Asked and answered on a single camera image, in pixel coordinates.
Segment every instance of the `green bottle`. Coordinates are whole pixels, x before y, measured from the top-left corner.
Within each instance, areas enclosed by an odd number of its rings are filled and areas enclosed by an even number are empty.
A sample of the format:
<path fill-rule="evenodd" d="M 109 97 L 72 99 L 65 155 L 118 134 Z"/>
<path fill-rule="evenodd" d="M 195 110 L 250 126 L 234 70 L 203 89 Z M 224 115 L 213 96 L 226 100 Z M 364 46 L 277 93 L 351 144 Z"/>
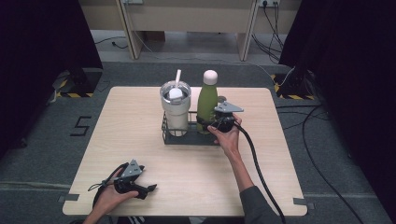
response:
<path fill-rule="evenodd" d="M 213 122 L 215 120 L 215 107 L 218 105 L 218 90 L 216 83 L 218 82 L 218 74 L 213 70 L 204 72 L 204 85 L 198 97 L 197 118 L 204 121 Z M 204 131 L 203 126 L 197 123 L 199 133 L 208 134 Z"/>

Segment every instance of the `white lid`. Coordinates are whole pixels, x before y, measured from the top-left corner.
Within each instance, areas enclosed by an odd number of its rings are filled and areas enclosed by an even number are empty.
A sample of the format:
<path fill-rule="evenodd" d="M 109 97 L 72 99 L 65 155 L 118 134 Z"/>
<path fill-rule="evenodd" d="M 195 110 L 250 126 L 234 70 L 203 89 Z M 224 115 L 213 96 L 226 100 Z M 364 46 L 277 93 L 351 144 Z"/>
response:
<path fill-rule="evenodd" d="M 204 72 L 204 83 L 206 85 L 215 85 L 218 83 L 218 73 L 213 70 Z"/>

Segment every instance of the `metal rack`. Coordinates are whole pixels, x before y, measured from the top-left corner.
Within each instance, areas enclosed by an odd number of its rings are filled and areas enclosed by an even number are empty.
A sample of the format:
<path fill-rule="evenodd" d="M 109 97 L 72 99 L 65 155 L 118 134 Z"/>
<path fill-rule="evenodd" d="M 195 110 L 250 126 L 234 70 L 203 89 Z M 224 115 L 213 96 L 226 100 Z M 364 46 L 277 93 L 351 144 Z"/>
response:
<path fill-rule="evenodd" d="M 196 146 L 216 146 L 214 141 L 216 136 L 212 133 L 202 134 L 197 130 L 196 111 L 189 111 L 189 126 L 184 129 L 169 129 L 165 112 L 163 112 L 163 142 L 166 145 L 196 145 Z M 171 132 L 186 132 L 182 136 L 174 136 Z"/>

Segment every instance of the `power cord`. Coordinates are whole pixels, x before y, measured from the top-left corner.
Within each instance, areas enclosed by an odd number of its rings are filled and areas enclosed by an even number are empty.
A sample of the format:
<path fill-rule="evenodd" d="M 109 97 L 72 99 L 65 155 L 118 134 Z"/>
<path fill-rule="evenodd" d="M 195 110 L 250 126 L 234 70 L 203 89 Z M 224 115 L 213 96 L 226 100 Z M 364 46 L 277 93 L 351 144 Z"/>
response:
<path fill-rule="evenodd" d="M 259 162 L 257 161 L 257 155 L 256 155 L 256 150 L 254 149 L 254 145 L 253 145 L 253 141 L 251 140 L 250 136 L 248 135 L 248 132 L 245 131 L 245 129 L 243 129 L 241 127 L 241 125 L 238 122 L 235 122 L 234 125 L 236 126 L 236 128 L 238 128 L 238 130 L 243 133 L 248 141 L 248 144 L 250 145 L 250 149 L 251 149 L 251 154 L 253 155 L 253 160 L 254 160 L 254 164 L 256 166 L 256 170 L 257 170 L 257 174 L 259 175 L 259 178 L 262 182 L 262 185 L 264 186 L 265 192 L 267 192 L 268 197 L 270 198 L 271 202 L 274 204 L 276 211 L 279 213 L 280 219 L 282 220 L 282 223 L 286 223 L 286 219 L 285 216 L 283 215 L 282 210 L 280 209 L 279 205 L 277 204 L 274 196 L 272 195 L 271 191 L 268 189 L 267 184 L 265 183 L 264 177 L 262 176 L 262 170 L 260 169 L 260 165 Z"/>
<path fill-rule="evenodd" d="M 347 200 L 338 192 L 338 190 L 327 180 L 327 178 L 324 176 L 324 174 L 319 170 L 318 166 L 315 164 L 314 159 L 312 158 L 311 152 L 308 148 L 308 144 L 306 143 L 305 140 L 305 124 L 306 121 L 311 117 L 311 115 L 314 113 L 315 110 L 320 108 L 321 105 L 317 105 L 314 109 L 309 112 L 309 114 L 306 116 L 306 118 L 303 121 L 303 141 L 304 141 L 304 147 L 306 150 L 306 153 L 308 154 L 309 160 L 311 160 L 312 164 L 314 165 L 315 169 L 318 171 L 319 175 L 322 177 L 322 179 L 326 182 L 326 184 L 338 195 L 338 197 L 344 202 L 344 204 L 349 208 L 349 210 L 352 212 L 352 214 L 358 219 L 359 223 L 363 223 L 359 215 L 356 213 L 356 211 L 352 208 L 352 206 L 347 202 Z"/>

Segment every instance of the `black and yellow tape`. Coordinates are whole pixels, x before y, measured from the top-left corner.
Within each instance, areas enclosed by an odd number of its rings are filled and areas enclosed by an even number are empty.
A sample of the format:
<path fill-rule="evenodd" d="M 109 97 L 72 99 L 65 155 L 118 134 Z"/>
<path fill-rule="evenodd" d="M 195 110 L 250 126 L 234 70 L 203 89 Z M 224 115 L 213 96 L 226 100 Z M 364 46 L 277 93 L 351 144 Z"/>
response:
<path fill-rule="evenodd" d="M 282 90 L 279 87 L 279 85 L 281 83 L 276 82 L 276 75 L 271 75 L 271 78 L 275 82 L 274 88 L 275 88 L 277 97 L 282 98 L 282 99 L 291 99 L 291 100 L 314 100 L 314 96 L 309 92 L 309 90 L 306 90 L 305 92 L 298 92 L 296 94 L 282 93 Z"/>

